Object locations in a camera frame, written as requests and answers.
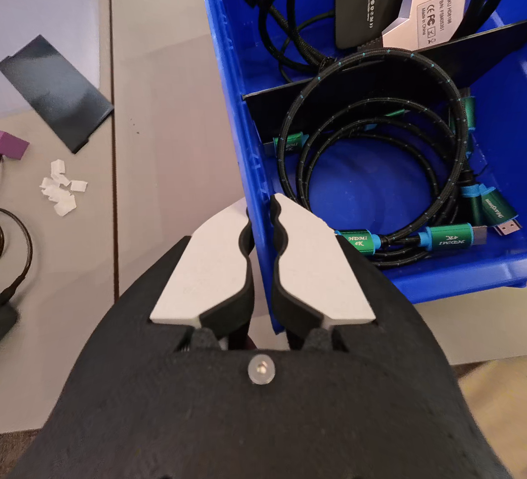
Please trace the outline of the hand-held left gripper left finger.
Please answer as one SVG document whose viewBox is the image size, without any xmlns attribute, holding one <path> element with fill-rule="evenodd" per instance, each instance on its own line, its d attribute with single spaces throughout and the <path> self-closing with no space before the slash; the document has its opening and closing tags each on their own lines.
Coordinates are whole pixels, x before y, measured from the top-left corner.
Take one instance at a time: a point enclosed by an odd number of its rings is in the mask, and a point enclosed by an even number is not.
<svg viewBox="0 0 527 479">
<path fill-rule="evenodd" d="M 221 339 L 254 312 L 252 224 L 245 200 L 204 222 L 190 237 L 150 314 L 155 324 L 210 329 Z"/>
</svg>

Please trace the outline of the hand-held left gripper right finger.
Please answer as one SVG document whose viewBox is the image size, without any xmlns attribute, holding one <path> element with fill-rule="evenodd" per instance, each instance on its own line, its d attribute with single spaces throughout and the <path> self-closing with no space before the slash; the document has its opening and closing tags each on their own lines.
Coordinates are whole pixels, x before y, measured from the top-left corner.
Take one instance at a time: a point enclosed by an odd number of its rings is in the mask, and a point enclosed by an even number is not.
<svg viewBox="0 0 527 479">
<path fill-rule="evenodd" d="M 270 199 L 273 244 L 271 308 L 294 336 L 313 329 L 372 323 L 376 316 L 335 234 L 323 219 L 282 193 Z"/>
</svg>

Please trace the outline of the blue plastic bin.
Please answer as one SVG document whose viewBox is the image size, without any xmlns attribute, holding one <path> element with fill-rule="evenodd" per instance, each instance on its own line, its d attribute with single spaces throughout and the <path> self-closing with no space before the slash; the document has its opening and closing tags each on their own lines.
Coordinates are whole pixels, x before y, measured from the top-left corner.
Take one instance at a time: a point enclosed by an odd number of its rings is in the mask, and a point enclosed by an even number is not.
<svg viewBox="0 0 527 479">
<path fill-rule="evenodd" d="M 276 250 L 269 199 L 282 193 L 276 159 L 267 156 L 243 95 L 283 86 L 277 63 L 257 40 L 257 13 L 242 0 L 205 0 L 232 137 L 249 215 L 254 223 L 262 282 L 271 308 Z M 483 31 L 526 21 L 526 0 L 504 0 Z M 526 287 L 526 46 L 506 56 L 470 86 L 476 98 L 471 164 L 518 210 L 523 229 L 507 237 L 490 232 L 487 245 L 440 253 L 385 274 L 413 304 L 498 287 Z M 378 142 L 340 142 L 313 174 L 315 214 L 337 228 L 385 233 L 399 229 L 430 201 L 415 163 Z"/>
</svg>

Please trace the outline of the silver-backed switch box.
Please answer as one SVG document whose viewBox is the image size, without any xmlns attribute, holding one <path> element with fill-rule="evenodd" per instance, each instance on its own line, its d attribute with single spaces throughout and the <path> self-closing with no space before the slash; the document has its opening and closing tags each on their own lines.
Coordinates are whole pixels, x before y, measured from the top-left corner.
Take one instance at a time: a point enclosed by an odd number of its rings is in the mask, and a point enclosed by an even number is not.
<svg viewBox="0 0 527 479">
<path fill-rule="evenodd" d="M 399 15 L 383 32 L 385 48 L 410 51 L 450 41 L 460 26 L 466 0 L 403 0 Z"/>
</svg>

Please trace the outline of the pile of white paper scraps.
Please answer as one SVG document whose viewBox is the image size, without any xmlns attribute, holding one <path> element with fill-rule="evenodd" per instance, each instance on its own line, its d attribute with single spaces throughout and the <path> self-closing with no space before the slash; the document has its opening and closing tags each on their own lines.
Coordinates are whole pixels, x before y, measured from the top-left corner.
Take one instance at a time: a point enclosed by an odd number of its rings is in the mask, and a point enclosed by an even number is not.
<svg viewBox="0 0 527 479">
<path fill-rule="evenodd" d="M 89 183 L 84 180 L 70 180 L 66 176 L 66 166 L 62 159 L 50 164 L 50 173 L 42 179 L 39 188 L 54 206 L 55 213 L 65 217 L 77 208 L 76 193 L 85 193 Z"/>
</svg>

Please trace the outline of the black fabric pouch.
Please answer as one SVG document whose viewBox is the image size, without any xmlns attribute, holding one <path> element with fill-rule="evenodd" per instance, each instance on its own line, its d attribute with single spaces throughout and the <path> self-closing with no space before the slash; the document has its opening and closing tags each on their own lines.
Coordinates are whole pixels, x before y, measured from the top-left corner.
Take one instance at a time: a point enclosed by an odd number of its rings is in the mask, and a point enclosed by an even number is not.
<svg viewBox="0 0 527 479">
<path fill-rule="evenodd" d="M 0 340 L 2 340 L 10 330 L 15 326 L 19 318 L 18 311 L 10 304 L 1 306 L 1 330 Z"/>
</svg>

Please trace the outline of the small purple cube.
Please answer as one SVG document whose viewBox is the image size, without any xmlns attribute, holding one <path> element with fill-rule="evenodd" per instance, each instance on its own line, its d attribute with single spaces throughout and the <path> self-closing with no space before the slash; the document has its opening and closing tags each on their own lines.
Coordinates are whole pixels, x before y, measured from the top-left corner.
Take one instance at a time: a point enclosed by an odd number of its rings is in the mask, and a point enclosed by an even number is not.
<svg viewBox="0 0 527 479">
<path fill-rule="evenodd" d="M 8 132 L 1 130 L 1 157 L 11 160 L 21 160 L 30 143 Z"/>
</svg>

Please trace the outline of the black glossy card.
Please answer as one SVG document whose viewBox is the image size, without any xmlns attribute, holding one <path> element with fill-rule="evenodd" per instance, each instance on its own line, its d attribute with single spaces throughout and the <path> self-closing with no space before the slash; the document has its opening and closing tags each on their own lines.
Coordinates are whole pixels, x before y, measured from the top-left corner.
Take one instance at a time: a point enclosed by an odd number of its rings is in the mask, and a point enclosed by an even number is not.
<svg viewBox="0 0 527 479">
<path fill-rule="evenodd" d="M 3 59 L 1 74 L 72 154 L 114 111 L 99 89 L 42 35 Z"/>
</svg>

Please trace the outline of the black bin divider plate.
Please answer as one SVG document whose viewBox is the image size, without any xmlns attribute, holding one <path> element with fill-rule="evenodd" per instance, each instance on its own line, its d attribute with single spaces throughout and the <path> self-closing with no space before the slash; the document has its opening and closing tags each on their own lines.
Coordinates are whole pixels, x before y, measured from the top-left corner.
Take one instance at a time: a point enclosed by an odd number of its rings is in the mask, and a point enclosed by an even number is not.
<svg viewBox="0 0 527 479">
<path fill-rule="evenodd" d="M 439 65 L 461 89 L 473 85 L 506 56 L 524 46 L 526 21 L 418 52 Z M 262 143 L 279 135 L 290 106 L 309 81 L 300 80 L 242 96 Z M 318 86 L 295 115 L 290 132 L 311 134 L 341 109 L 357 101 L 380 97 L 413 100 L 425 106 L 437 106 L 445 101 L 438 84 L 409 61 L 362 62 Z"/>
</svg>

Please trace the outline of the lavender paper sheet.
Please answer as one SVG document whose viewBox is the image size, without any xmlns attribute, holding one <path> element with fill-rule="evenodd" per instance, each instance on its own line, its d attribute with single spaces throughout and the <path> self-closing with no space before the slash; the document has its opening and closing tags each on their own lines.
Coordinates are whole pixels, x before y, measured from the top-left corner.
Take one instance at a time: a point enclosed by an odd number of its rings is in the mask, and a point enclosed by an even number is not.
<svg viewBox="0 0 527 479">
<path fill-rule="evenodd" d="M 99 23 L 99 0 L 1 0 L 1 60 L 42 35 L 98 87 Z"/>
</svg>

